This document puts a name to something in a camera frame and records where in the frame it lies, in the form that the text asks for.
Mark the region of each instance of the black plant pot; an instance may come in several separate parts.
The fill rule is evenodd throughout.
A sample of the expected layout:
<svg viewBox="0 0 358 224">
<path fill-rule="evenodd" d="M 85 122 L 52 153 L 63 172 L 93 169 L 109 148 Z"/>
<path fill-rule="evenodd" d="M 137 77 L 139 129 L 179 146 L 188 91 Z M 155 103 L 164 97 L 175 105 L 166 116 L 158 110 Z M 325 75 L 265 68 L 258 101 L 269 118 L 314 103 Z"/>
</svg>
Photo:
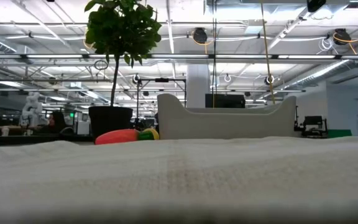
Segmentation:
<svg viewBox="0 0 358 224">
<path fill-rule="evenodd" d="M 89 108 L 93 139 L 110 131 L 131 127 L 132 109 L 113 106 Z"/>
</svg>

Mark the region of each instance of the potted plant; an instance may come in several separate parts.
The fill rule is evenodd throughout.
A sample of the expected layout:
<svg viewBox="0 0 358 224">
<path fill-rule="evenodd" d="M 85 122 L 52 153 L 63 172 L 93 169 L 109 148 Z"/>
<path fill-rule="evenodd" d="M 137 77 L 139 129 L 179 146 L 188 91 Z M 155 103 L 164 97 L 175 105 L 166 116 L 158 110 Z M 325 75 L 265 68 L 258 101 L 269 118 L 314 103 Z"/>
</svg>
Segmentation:
<svg viewBox="0 0 358 224">
<path fill-rule="evenodd" d="M 157 42 L 161 41 L 158 30 L 157 11 L 153 7 L 143 6 L 137 0 L 92 0 L 86 7 L 89 11 L 86 44 L 90 44 L 97 54 L 105 54 L 107 63 L 114 57 L 116 69 L 111 90 L 111 106 L 93 106 L 89 108 L 94 138 L 117 129 L 129 128 L 132 109 L 114 107 L 114 95 L 117 85 L 119 60 L 124 58 L 131 67 L 135 61 L 142 65 L 142 59 Z"/>
</svg>

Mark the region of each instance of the tree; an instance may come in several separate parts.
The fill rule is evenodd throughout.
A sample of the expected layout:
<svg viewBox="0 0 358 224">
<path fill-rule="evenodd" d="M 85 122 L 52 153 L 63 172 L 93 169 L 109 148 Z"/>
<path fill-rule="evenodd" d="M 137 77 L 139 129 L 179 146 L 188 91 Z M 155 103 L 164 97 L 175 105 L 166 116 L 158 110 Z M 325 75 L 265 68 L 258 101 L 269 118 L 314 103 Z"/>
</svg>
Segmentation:
<svg viewBox="0 0 358 224">
<path fill-rule="evenodd" d="M 95 53 L 105 54 L 107 63 L 113 56 L 116 62 L 111 90 L 111 106 L 114 103 L 119 59 L 124 56 L 125 62 L 132 68 L 134 62 L 142 65 L 142 59 L 161 41 L 158 30 L 157 11 L 153 7 L 143 6 L 136 0 L 92 0 L 85 12 L 99 5 L 97 11 L 89 14 L 87 44 L 96 49 Z"/>
</svg>

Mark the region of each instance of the red object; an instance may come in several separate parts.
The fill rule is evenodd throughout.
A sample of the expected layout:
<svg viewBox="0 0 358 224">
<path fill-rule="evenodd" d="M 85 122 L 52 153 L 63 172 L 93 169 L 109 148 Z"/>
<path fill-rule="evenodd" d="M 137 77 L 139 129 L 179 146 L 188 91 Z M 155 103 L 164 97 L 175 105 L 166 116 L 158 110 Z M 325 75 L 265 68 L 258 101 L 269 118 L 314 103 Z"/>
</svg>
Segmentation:
<svg viewBox="0 0 358 224">
<path fill-rule="evenodd" d="M 110 131 L 109 133 L 100 135 L 96 139 L 95 144 L 100 145 L 137 141 L 138 135 L 139 132 L 135 129 Z"/>
</svg>

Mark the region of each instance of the tree trunk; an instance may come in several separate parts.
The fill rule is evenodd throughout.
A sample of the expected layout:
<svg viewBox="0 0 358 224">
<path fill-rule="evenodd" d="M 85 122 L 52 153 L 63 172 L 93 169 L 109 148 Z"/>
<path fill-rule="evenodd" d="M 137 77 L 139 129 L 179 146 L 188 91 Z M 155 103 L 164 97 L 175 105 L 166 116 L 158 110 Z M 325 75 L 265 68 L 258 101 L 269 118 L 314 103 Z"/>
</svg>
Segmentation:
<svg viewBox="0 0 358 224">
<path fill-rule="evenodd" d="M 114 59 L 116 59 L 116 69 L 114 71 L 114 79 L 112 80 L 110 106 L 114 106 L 114 95 L 116 93 L 117 75 L 118 75 L 118 66 L 119 66 L 119 56 L 114 56 Z"/>
</svg>

